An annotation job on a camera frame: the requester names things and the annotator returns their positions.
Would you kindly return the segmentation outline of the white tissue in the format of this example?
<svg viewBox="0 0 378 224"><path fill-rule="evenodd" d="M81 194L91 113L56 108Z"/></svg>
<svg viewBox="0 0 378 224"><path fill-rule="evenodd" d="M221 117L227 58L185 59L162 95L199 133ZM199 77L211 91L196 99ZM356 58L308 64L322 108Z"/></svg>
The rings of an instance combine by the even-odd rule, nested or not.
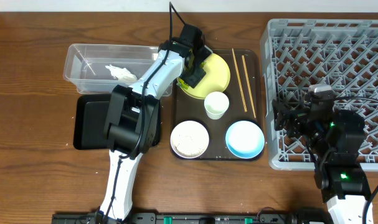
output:
<svg viewBox="0 0 378 224"><path fill-rule="evenodd" d="M106 65L105 68L107 68L111 76L115 80L124 81L124 82L135 82L137 81L136 75L133 75L127 68L120 68L113 66L112 64Z"/></svg>

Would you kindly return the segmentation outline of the green snack wrapper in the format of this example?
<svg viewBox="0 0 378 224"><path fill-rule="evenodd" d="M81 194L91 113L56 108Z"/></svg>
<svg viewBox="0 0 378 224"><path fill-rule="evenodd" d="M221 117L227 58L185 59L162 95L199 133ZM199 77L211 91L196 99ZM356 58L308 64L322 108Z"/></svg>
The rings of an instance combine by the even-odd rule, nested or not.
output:
<svg viewBox="0 0 378 224"><path fill-rule="evenodd" d="M187 90L190 86L181 78L177 78L177 85L182 89L182 90Z"/></svg>

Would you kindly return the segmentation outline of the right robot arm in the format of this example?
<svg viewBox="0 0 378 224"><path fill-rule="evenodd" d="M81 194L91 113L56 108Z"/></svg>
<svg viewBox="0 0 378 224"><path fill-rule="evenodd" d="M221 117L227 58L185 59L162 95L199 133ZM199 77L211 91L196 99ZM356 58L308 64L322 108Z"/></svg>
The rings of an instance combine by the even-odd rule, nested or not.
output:
<svg viewBox="0 0 378 224"><path fill-rule="evenodd" d="M355 111L336 110L331 90L308 92L304 107L291 110L273 100L275 130L303 137L314 160L314 180L333 223L373 223L372 192L357 160L366 139L365 121Z"/></svg>

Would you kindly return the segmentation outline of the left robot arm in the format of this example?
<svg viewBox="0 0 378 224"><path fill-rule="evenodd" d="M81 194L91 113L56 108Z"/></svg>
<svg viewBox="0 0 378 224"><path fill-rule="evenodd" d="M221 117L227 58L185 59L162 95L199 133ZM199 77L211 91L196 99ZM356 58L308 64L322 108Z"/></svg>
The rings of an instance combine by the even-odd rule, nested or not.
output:
<svg viewBox="0 0 378 224"><path fill-rule="evenodd" d="M103 131L110 150L110 175L95 223L127 220L138 164L157 136L162 95L178 78L195 88L206 75L204 62L210 55L200 28L185 24L179 37L159 46L156 61L140 79L113 89Z"/></svg>

